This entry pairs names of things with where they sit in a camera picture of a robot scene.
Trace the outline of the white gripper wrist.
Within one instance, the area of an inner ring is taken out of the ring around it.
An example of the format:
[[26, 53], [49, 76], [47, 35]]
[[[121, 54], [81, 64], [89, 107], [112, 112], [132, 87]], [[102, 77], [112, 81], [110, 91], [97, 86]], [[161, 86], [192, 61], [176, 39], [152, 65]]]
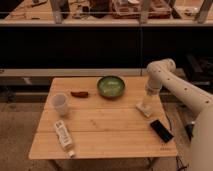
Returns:
[[145, 90], [148, 95], [143, 98], [142, 106], [149, 107], [152, 104], [153, 95], [157, 95], [162, 88], [162, 84], [154, 79], [149, 79], [146, 83]]

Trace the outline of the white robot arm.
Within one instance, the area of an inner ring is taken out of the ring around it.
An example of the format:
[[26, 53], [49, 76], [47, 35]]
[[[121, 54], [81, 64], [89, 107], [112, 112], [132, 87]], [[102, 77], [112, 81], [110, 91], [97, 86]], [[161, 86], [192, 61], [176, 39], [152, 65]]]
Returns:
[[176, 76], [175, 69], [172, 59], [149, 63], [145, 90], [149, 95], [156, 95], [165, 87], [197, 115], [188, 171], [213, 171], [213, 94]]

